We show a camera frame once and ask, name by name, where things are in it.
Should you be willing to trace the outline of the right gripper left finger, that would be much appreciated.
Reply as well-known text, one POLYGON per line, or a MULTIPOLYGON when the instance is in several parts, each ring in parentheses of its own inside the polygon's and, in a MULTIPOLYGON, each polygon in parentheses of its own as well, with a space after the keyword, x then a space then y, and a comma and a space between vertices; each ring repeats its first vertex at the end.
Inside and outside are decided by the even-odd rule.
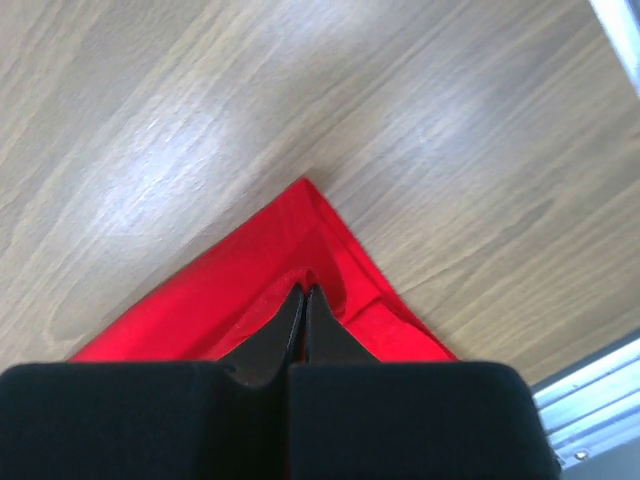
POLYGON ((280 479, 295 287, 217 362, 50 363, 1 377, 5 479, 280 479))

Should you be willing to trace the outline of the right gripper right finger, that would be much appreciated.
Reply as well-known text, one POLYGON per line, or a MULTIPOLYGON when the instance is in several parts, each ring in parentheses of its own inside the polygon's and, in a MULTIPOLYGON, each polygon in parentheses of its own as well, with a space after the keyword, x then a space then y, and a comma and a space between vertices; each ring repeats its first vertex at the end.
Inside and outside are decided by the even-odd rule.
POLYGON ((319 287, 288 373, 294 479, 556 479, 531 391, 491 362, 383 363, 319 287))

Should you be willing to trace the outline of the red t shirt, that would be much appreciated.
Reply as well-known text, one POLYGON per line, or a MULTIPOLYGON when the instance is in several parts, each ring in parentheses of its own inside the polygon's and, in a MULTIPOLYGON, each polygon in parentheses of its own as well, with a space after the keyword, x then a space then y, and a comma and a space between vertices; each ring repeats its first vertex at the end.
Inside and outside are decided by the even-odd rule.
POLYGON ((316 186, 301 178, 71 359, 219 360, 266 325, 296 285, 321 287, 337 320, 383 362, 456 358, 316 186))

